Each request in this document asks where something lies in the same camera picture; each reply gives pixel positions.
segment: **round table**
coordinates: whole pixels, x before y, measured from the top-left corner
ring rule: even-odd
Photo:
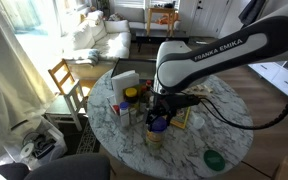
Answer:
[[[112,96],[112,70],[105,73],[94,85],[88,98],[88,118],[91,128],[102,146],[115,158],[143,174],[162,179],[199,179],[213,177],[236,166],[248,152],[253,131],[226,125],[199,104],[191,107],[185,129],[170,125],[166,130],[161,149],[154,153],[145,144],[144,121],[126,131],[120,131],[107,97]],[[208,97],[223,116],[232,122],[252,125],[243,100],[225,82],[209,76],[203,83],[213,89]],[[194,121],[205,120],[197,129]],[[207,167],[203,155],[207,150],[217,151],[225,159],[225,168],[214,171]]]

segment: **white sofa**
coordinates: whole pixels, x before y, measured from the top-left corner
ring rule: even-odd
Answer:
[[[120,7],[116,6],[114,9],[115,13],[123,16],[127,21],[129,21],[129,26],[132,34],[132,40],[136,38],[136,30],[146,29],[147,19],[148,19],[148,10],[143,8],[129,8],[129,7]],[[155,21],[159,19],[163,14],[153,13],[152,22],[150,29],[151,30],[167,30],[167,24],[157,24]],[[174,22],[174,30],[180,30],[181,21]]]
[[[77,29],[68,35],[64,43],[64,53],[82,49],[99,50],[98,63],[68,63],[70,71],[77,79],[98,79],[112,69],[118,58],[128,58],[131,34],[128,21],[103,21],[86,18]]]

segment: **doorway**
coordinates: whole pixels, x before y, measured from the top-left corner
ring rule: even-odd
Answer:
[[[217,38],[232,0],[198,0],[190,36]]]

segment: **white curtain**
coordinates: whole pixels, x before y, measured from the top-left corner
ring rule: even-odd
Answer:
[[[12,126],[41,114],[53,98],[0,12],[0,148]]]

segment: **green bottle cap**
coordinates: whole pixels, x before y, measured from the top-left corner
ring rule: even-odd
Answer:
[[[214,171],[221,171],[225,167],[224,158],[216,151],[207,150],[204,153],[204,162]]]

